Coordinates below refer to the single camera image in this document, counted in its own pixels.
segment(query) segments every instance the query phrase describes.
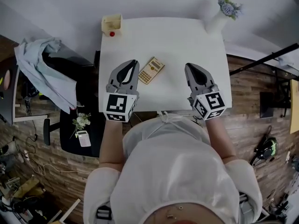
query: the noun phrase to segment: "gold calculator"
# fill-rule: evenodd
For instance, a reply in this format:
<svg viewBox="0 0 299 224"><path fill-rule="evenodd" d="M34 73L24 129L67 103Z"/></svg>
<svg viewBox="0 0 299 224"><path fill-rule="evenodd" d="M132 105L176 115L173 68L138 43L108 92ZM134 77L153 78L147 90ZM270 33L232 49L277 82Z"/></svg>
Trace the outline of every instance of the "gold calculator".
<svg viewBox="0 0 299 224"><path fill-rule="evenodd" d="M153 57L149 63L139 72L138 78L145 84L148 84L162 68L164 64Z"/></svg>

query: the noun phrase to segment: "white table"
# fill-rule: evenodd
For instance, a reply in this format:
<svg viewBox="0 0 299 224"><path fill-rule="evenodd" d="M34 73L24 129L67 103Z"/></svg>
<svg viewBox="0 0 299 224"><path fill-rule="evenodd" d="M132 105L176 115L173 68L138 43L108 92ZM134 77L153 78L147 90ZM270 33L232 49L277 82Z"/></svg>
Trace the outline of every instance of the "white table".
<svg viewBox="0 0 299 224"><path fill-rule="evenodd" d="M221 34L210 36L200 20L138 18L123 20L121 36L103 35L99 65L99 111L110 74L121 63L136 59L140 70L155 56L165 67L148 84L138 81L135 111L190 110L191 90L185 64L208 70L232 106L228 62Z"/></svg>

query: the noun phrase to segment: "light blue cloth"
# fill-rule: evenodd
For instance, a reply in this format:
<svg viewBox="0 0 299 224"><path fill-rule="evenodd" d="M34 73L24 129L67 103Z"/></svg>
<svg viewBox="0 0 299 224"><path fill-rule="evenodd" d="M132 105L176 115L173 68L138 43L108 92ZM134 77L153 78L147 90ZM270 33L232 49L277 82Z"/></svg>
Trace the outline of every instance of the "light blue cloth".
<svg viewBox="0 0 299 224"><path fill-rule="evenodd" d="M31 83L66 113L77 107L76 81L48 67L43 51L58 52L61 41L55 37L27 43L25 40L14 49L20 70Z"/></svg>

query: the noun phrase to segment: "cable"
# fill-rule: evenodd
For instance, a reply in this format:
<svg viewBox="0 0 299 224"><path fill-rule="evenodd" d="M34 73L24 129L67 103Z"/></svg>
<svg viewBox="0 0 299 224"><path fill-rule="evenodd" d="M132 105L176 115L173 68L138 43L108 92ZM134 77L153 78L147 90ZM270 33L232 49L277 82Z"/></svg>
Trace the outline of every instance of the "cable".
<svg viewBox="0 0 299 224"><path fill-rule="evenodd" d="M47 180L47 182L48 182L48 184L50 185L50 187L52 188L52 191L50 192L50 193L54 193L55 192L55 190L54 190L54 188L53 188L53 186L52 186L52 184L50 183L50 181L46 178L46 177L44 177L45 178L45 180Z"/></svg>
<svg viewBox="0 0 299 224"><path fill-rule="evenodd" d="M130 121L130 120L128 121L128 123L130 124L131 128L133 128L133 126L132 126L132 124L131 124L131 121Z"/></svg>
<svg viewBox="0 0 299 224"><path fill-rule="evenodd" d="M56 167L54 167L53 165L49 164L49 163L46 163L46 164L43 164L42 166L38 165L38 163L36 161L34 161L36 164L37 164L37 171L34 169L34 167L32 166L30 160L29 160L29 164L30 166L32 167L33 171L35 171L37 174L40 174L42 176L46 176L46 169L45 169L45 166L46 165L49 165L51 166L52 168L54 168L57 172L64 172L64 173L82 173L82 174L89 174L89 173L86 173L86 172L81 172L81 171L77 171L77 170L73 170L73 171L65 171L65 170L58 170Z"/></svg>
<svg viewBox="0 0 299 224"><path fill-rule="evenodd" d="M30 152L30 151L28 151L28 152L27 152L28 154L35 154L35 153L36 153L36 147L34 147L33 145L30 145L30 144L28 144L28 147L32 147L32 148L34 148L34 152Z"/></svg>
<svg viewBox="0 0 299 224"><path fill-rule="evenodd" d="M28 136L28 137L26 138L26 140L25 140L25 143L27 143L27 140L28 140L28 139L30 139L30 140L31 140L32 142L34 142L34 143L37 141L37 137L38 137L38 136L37 136L37 134L36 134L36 125L35 125L34 121L32 121L32 123L33 123L34 131L35 131L35 133L34 133L34 139L32 139L31 137Z"/></svg>
<svg viewBox="0 0 299 224"><path fill-rule="evenodd" d="M273 202L272 199L274 198L274 196L276 194L278 186L281 184L281 177L282 177L283 174L285 174L285 169L287 169L287 168L288 168L287 163L284 163L284 169L282 170L282 172L281 172L281 174L279 176L279 179L278 179L279 181L277 182L275 189L272 191L273 193L270 195L271 198L270 198L269 203Z"/></svg>

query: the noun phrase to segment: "power strip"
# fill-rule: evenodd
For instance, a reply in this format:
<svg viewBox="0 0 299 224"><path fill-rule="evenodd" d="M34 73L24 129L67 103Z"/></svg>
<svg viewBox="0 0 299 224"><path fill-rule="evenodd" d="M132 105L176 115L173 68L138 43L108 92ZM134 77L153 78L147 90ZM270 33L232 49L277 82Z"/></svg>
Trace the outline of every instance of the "power strip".
<svg viewBox="0 0 299 224"><path fill-rule="evenodd" d="M29 158L29 155L28 155L28 151L27 151L27 150L24 150L24 153L25 153L25 157L26 157L27 161L29 161L30 158Z"/></svg>

